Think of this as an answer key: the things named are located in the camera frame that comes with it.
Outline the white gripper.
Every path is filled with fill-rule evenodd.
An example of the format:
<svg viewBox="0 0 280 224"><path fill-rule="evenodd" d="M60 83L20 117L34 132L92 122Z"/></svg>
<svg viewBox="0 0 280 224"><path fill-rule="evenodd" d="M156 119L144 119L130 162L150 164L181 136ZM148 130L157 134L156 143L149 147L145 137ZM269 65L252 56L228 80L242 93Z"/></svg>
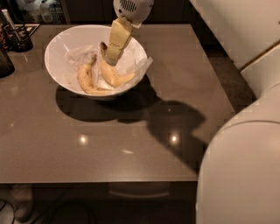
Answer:
<svg viewBox="0 0 280 224"><path fill-rule="evenodd" d="M121 58L132 33L132 25L139 28L151 13L154 0L113 0L117 19L111 25L105 61L115 66Z"/></svg>

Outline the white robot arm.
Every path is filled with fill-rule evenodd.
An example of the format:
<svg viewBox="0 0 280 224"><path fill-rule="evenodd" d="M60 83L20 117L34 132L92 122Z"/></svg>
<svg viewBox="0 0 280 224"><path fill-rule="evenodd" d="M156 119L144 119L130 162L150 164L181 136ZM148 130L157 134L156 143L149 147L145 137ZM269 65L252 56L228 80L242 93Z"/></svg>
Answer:
<svg viewBox="0 0 280 224"><path fill-rule="evenodd" d="M196 224L280 224L280 0L190 0L256 100L213 137Z"/></svg>

